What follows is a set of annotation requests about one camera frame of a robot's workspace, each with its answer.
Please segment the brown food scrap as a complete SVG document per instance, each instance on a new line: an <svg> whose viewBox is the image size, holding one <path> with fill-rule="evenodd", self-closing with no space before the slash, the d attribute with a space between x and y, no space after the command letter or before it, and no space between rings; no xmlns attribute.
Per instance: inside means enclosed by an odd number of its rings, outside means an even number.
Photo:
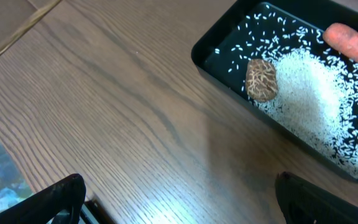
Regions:
<svg viewBox="0 0 358 224"><path fill-rule="evenodd" d="M247 64L246 92L255 101L265 103L278 94L277 71L264 59L251 59Z"/></svg>

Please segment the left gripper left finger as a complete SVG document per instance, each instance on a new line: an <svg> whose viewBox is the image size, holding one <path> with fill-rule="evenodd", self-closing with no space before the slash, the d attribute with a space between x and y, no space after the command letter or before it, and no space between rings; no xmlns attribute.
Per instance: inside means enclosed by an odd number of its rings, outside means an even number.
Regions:
<svg viewBox="0 0 358 224"><path fill-rule="evenodd" d="M70 174L0 213L0 224L80 222L86 186L80 174Z"/></svg>

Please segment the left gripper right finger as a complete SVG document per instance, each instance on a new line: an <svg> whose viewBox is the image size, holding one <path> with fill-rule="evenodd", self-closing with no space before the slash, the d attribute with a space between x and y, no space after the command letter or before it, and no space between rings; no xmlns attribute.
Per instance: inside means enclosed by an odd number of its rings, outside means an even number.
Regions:
<svg viewBox="0 0 358 224"><path fill-rule="evenodd" d="M358 207L298 177L282 172L275 196L287 223L358 224Z"/></svg>

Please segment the white rice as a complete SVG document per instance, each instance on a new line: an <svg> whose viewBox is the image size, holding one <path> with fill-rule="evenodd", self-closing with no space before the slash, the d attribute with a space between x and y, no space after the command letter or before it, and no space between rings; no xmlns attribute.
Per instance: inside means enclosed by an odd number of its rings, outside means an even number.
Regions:
<svg viewBox="0 0 358 224"><path fill-rule="evenodd" d="M358 63L328 47L323 31L269 4L235 23L206 68L246 96L251 59L277 71L277 96L247 101L358 179Z"/></svg>

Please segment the orange carrot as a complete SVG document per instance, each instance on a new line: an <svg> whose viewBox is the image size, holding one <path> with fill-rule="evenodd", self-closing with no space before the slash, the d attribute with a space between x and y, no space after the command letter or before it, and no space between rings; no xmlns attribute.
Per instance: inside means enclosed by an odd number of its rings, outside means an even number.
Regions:
<svg viewBox="0 0 358 224"><path fill-rule="evenodd" d="M333 23L323 32L323 40L338 52L358 62L358 31Z"/></svg>

